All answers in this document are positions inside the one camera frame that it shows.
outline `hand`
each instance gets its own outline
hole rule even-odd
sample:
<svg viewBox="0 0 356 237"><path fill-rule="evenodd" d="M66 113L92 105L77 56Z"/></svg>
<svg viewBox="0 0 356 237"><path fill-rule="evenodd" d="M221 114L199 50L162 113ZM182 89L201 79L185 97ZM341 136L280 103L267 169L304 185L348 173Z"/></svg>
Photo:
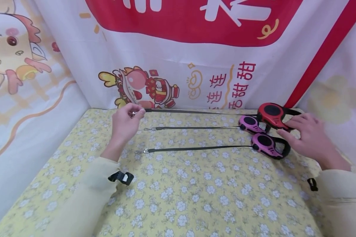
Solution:
<svg viewBox="0 0 356 237"><path fill-rule="evenodd" d="M132 118L130 113L137 112ZM111 142L126 144L136 135L140 120L144 117L145 110L134 103L128 103L112 115Z"/></svg>
<svg viewBox="0 0 356 237"><path fill-rule="evenodd" d="M130 113L137 112L132 118ZM136 135L145 110L134 103L128 103L112 115L112 135L101 157L118 161L127 142Z"/></svg>
<svg viewBox="0 0 356 237"><path fill-rule="evenodd" d="M301 138L296 139L283 129L277 133L283 137L299 154L316 160L323 170L349 170L350 164L339 154L335 146L324 132L324 123L310 114L293 116L285 123L288 127L297 129Z"/></svg>

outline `cartoon dragon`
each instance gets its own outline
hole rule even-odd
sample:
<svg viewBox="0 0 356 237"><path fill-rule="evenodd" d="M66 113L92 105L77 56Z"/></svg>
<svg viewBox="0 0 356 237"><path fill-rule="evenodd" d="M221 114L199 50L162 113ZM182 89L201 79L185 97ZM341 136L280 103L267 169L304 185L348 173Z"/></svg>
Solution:
<svg viewBox="0 0 356 237"><path fill-rule="evenodd" d="M46 60L39 47L40 30L22 15L14 14L13 0L0 0L0 86L8 80L8 92L16 94L26 79L34 79L37 72L51 72L39 61Z"/></svg>

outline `black leash tape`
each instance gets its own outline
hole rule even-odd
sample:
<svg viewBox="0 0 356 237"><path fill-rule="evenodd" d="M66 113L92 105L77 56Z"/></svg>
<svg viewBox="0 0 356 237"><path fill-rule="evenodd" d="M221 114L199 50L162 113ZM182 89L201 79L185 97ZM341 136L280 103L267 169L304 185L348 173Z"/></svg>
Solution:
<svg viewBox="0 0 356 237"><path fill-rule="evenodd" d="M183 151L183 150L211 150L211 149L221 149L221 148L233 148L233 147L251 147L251 145L221 145L221 146L206 146L206 147L181 147L181 148L163 148L163 149L145 149L136 150L135 154L147 154L153 152L161 151Z"/></svg>
<svg viewBox="0 0 356 237"><path fill-rule="evenodd" d="M146 108L145 111L147 113L160 112L160 113L196 113L196 114L207 114L207 115L235 115L230 113L214 113L214 112L201 112L201 111L190 111L190 110L169 110L169 109L152 109L152 108Z"/></svg>
<svg viewBox="0 0 356 237"><path fill-rule="evenodd" d="M240 128L239 126L226 126L226 127L152 127L151 129L145 128L144 131L159 131L159 130L170 130L170 129L230 129L230 128Z"/></svg>

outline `person's right hand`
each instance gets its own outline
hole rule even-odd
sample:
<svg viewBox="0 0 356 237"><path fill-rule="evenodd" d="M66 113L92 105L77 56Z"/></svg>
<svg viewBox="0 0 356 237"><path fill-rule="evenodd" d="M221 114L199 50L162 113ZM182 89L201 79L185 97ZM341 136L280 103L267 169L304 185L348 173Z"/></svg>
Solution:
<svg viewBox="0 0 356 237"><path fill-rule="evenodd" d="M285 123L288 127L297 129L301 138L296 139L283 129L277 133L287 140L290 146L299 154L316 160L322 170L348 170L350 164L339 154L335 146L324 132L324 123L312 115L305 113L293 116Z"/></svg>

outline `mattress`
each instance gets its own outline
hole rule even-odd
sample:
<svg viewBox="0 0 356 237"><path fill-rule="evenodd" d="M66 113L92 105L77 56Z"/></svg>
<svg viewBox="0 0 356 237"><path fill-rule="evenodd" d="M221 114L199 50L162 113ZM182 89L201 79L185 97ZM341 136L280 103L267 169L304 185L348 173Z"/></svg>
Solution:
<svg viewBox="0 0 356 237"><path fill-rule="evenodd" d="M249 145L236 128L145 131L158 126L232 126L232 115L147 113L121 155L135 175L118 185L95 236L321 236L330 229L309 177L316 162L293 150L273 160L248 147L135 154L145 148ZM0 236L41 236L100 155L114 111L90 109L0 222ZM275 130L272 136L278 136Z"/></svg>

